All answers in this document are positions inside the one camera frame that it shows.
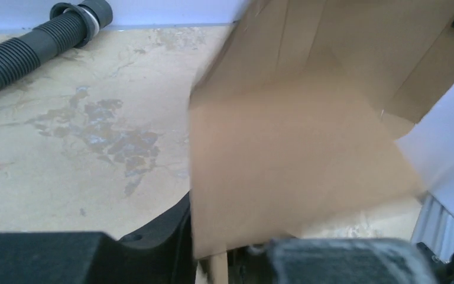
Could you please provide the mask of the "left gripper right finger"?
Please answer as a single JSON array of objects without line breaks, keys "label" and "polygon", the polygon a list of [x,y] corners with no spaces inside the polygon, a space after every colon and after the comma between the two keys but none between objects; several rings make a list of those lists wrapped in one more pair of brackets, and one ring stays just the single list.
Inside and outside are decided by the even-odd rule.
[{"label": "left gripper right finger", "polygon": [[437,282],[421,252],[395,238],[287,238],[248,247],[247,283]]}]

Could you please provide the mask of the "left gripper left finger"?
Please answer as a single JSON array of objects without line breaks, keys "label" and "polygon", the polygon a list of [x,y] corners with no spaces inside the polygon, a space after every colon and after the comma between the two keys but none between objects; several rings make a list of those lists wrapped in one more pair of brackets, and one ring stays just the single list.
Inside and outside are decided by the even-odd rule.
[{"label": "left gripper left finger", "polygon": [[0,233],[0,283],[194,283],[185,195],[115,240],[103,232]]}]

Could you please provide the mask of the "brown cardboard box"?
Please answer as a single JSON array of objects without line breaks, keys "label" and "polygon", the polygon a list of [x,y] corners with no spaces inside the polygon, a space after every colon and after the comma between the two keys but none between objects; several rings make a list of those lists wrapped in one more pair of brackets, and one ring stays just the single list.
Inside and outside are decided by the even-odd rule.
[{"label": "brown cardboard box", "polygon": [[[454,1],[248,1],[189,99],[193,253],[228,253],[413,201],[454,169],[400,137],[454,86]],[[410,156],[421,154],[422,181]]]}]

